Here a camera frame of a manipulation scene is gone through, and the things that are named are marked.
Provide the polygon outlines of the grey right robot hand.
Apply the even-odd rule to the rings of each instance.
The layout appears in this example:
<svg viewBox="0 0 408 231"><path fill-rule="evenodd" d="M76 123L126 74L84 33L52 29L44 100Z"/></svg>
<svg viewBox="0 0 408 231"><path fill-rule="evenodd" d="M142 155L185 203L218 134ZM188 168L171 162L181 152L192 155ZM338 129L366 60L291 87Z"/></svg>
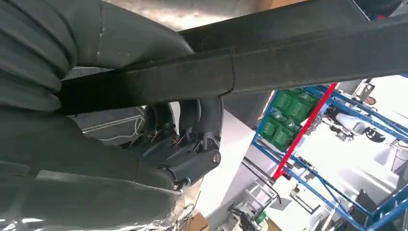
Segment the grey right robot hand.
<svg viewBox="0 0 408 231"><path fill-rule="evenodd" d="M0 217L49 226L169 218L180 180L219 161L229 57L103 0L0 3ZM144 104L135 151L83 134L74 114Z"/></svg>

